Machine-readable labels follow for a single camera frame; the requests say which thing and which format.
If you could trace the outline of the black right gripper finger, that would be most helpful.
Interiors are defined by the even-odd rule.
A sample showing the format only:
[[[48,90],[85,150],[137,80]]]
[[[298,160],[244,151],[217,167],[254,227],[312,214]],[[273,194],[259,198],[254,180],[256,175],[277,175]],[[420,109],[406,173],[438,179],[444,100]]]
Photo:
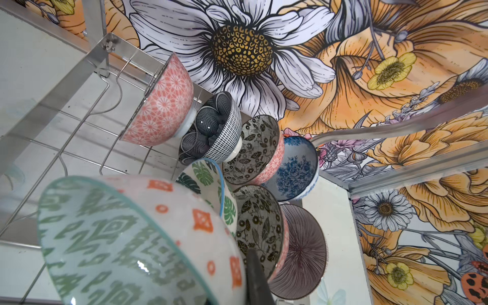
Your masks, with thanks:
[[[255,249],[247,250],[246,260],[248,304],[274,305],[275,301]]]

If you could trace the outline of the pink striped bowl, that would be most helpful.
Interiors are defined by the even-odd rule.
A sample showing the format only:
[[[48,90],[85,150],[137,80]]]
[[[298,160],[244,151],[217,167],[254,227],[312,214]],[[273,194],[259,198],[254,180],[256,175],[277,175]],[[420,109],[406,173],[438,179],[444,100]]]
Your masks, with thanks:
[[[321,226],[310,212],[293,204],[281,208],[288,224],[288,253],[269,288],[281,299],[298,300],[319,286],[327,266],[327,243]]]

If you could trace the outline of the black leaf pattern bowl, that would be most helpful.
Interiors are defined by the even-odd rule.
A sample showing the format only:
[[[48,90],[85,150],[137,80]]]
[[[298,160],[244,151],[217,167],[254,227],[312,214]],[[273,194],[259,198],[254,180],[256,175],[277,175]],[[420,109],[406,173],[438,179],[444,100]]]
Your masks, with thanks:
[[[277,173],[284,156],[284,136],[272,116],[259,115],[246,121],[241,131],[242,145],[237,156],[223,163],[226,182],[261,185]]]
[[[248,250],[257,253],[268,282],[284,265],[288,253],[289,232],[280,204],[264,187],[247,185],[233,191],[238,222],[235,240],[244,263]]]

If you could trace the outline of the blue floral bowl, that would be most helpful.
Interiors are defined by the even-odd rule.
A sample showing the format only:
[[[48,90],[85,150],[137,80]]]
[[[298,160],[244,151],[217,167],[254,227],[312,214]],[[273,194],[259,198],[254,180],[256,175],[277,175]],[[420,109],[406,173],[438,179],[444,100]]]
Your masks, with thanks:
[[[279,202],[307,195],[318,180],[319,160],[314,145],[304,137],[284,138],[283,160],[274,176],[263,183]]]

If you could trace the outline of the green leaf pattern bowl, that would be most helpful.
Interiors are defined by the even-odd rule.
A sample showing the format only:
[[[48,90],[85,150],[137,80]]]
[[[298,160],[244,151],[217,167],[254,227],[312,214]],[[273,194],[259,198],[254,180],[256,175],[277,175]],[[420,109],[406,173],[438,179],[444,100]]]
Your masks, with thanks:
[[[200,195],[224,221],[231,235],[236,237],[236,200],[215,161],[208,158],[193,161],[180,173],[176,182]]]

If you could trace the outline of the dark blue petal bowl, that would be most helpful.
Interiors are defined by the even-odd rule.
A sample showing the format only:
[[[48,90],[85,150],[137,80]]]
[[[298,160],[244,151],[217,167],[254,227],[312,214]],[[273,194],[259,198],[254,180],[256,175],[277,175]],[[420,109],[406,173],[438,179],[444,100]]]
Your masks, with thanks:
[[[189,165],[201,158],[229,162],[241,149],[241,131],[241,113],[236,102],[228,91],[220,91],[197,111],[180,142],[179,162]]]

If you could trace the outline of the green patterned upturned bowl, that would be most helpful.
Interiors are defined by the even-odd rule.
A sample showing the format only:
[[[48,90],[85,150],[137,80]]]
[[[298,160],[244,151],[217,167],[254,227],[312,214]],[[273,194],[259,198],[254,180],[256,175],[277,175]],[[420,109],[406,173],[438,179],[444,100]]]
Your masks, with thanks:
[[[64,304],[245,304],[230,230],[188,188],[143,175],[52,181],[38,240]]]

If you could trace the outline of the black leaf pink-outside bowl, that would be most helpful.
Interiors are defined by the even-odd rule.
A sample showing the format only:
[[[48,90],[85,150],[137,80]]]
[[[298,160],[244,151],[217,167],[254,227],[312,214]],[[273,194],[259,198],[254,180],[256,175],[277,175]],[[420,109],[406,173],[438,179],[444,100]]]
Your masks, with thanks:
[[[158,146],[175,136],[193,105],[194,85],[180,59],[172,53],[150,82],[144,98],[119,140]]]

